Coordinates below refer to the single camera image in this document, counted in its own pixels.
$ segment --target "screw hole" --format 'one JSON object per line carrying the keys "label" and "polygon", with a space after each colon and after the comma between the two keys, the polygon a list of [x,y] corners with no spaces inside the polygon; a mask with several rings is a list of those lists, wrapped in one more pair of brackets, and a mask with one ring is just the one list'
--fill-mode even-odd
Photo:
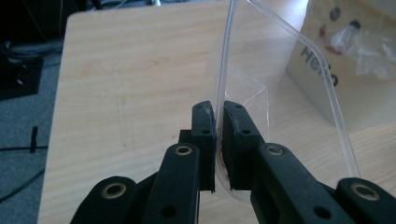
{"label": "screw hole", "polygon": [[334,7],[332,11],[330,11],[330,20],[337,21],[341,16],[341,10],[339,7]]}
{"label": "screw hole", "polygon": [[192,149],[190,147],[178,147],[175,152],[179,156],[186,156],[192,152]]}
{"label": "screw hole", "polygon": [[318,217],[323,219],[330,219],[332,217],[332,214],[329,212],[329,210],[321,206],[314,207],[314,212]]}
{"label": "screw hole", "polygon": [[165,218],[174,217],[177,209],[174,206],[166,206],[161,210],[161,216]]}
{"label": "screw hole", "polygon": [[374,190],[360,183],[353,183],[351,186],[352,191],[359,197],[369,200],[377,201],[379,200],[379,194]]}
{"label": "screw hole", "polygon": [[358,21],[352,21],[349,23],[349,25],[355,26],[355,28],[358,30],[361,28],[361,23]]}
{"label": "screw hole", "polygon": [[267,148],[268,152],[274,156],[280,156],[283,154],[283,149],[280,147],[273,147],[273,146],[269,146]]}
{"label": "screw hole", "polygon": [[102,190],[102,197],[106,199],[115,199],[120,197],[125,190],[126,186],[122,183],[109,184]]}
{"label": "screw hole", "polygon": [[244,133],[244,134],[250,134],[250,130],[242,130],[242,133]]}

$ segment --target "black cable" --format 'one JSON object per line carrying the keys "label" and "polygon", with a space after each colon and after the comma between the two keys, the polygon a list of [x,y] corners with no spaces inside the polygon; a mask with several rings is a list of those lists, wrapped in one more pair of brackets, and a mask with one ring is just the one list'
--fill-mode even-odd
{"label": "black cable", "polygon": [[55,66],[55,65],[59,65],[61,64],[61,62],[57,62],[57,63],[43,63],[42,66],[40,65],[28,65],[26,66],[27,68],[47,68],[47,67],[51,67],[51,66]]}
{"label": "black cable", "polygon": [[[49,147],[36,147],[35,149],[48,149]],[[0,148],[0,152],[3,151],[21,151],[21,150],[31,150],[30,147],[2,147]]]}
{"label": "black cable", "polygon": [[164,3],[182,3],[182,2],[188,2],[189,0],[160,0],[160,1]]}
{"label": "black cable", "polygon": [[33,127],[32,130],[32,137],[31,137],[31,141],[30,141],[30,152],[34,153],[35,149],[37,148],[37,134],[38,134],[38,127],[35,126]]}
{"label": "black cable", "polygon": [[45,172],[45,168],[40,170],[37,174],[35,174],[32,178],[28,179],[26,182],[24,182],[22,185],[17,187],[16,189],[12,190],[8,195],[0,198],[0,203],[3,203],[4,201],[8,200],[12,196],[18,194],[19,192],[23,191],[27,187],[29,187],[35,180],[37,180],[40,176],[42,176]]}
{"label": "black cable", "polygon": [[64,44],[55,45],[52,47],[46,47],[43,49],[35,50],[15,50],[14,48],[7,46],[5,43],[0,45],[0,52],[5,54],[8,58],[26,60],[33,58],[42,58],[53,53],[62,53]]}

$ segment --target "wooden table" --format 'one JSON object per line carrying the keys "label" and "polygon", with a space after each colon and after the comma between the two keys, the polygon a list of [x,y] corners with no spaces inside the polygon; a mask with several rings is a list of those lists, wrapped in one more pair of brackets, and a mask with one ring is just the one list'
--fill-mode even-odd
{"label": "wooden table", "polygon": [[[301,27],[306,0],[268,5]],[[227,10],[228,1],[219,1],[69,18],[39,223],[70,222],[104,178],[139,182],[158,171],[179,130],[191,127],[191,107],[203,100],[206,61]],[[200,223],[257,219],[250,206],[204,192]]]}

